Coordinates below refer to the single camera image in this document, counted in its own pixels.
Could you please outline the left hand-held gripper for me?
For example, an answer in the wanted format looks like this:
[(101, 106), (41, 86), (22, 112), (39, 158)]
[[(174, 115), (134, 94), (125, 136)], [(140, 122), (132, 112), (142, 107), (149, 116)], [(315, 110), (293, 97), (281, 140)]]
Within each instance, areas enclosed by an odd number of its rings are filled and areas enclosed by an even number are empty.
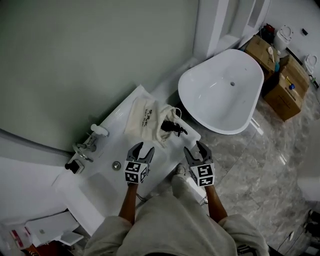
[(125, 181), (132, 184), (141, 184), (149, 174), (149, 166), (155, 153), (152, 147), (145, 157), (139, 159), (143, 142), (135, 144), (127, 153), (127, 159), (124, 162)]

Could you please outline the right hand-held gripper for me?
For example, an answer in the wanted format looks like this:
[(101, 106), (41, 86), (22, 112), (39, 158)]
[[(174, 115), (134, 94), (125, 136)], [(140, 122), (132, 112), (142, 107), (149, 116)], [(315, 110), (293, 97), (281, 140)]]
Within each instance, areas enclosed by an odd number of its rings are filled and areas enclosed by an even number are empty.
[(198, 187), (211, 186), (215, 182), (215, 164), (212, 160), (212, 152), (207, 145), (196, 141), (199, 153), (202, 156), (203, 164), (200, 159), (194, 158), (190, 150), (185, 146), (183, 152), (189, 166), (190, 176)]

